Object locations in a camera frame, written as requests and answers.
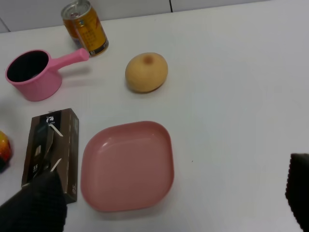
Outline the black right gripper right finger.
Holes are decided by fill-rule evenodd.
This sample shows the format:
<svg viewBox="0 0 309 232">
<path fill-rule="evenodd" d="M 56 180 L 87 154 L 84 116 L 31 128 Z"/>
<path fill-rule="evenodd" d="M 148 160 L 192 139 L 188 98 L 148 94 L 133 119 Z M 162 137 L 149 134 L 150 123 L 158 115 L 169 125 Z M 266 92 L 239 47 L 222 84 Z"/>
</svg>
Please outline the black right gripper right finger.
<svg viewBox="0 0 309 232">
<path fill-rule="evenodd" d="M 309 230 L 309 155 L 290 157 L 285 197 L 302 231 Z"/>
</svg>

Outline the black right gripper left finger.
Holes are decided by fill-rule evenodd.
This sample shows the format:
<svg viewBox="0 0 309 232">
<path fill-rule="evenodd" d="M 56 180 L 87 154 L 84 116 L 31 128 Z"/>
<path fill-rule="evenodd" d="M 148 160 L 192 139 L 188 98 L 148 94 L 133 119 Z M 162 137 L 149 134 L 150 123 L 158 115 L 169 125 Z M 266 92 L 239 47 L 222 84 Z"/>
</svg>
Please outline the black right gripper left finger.
<svg viewBox="0 0 309 232">
<path fill-rule="evenodd" d="M 67 204 L 57 172 L 46 172 L 0 206 L 2 232 L 62 232 Z"/>
</svg>

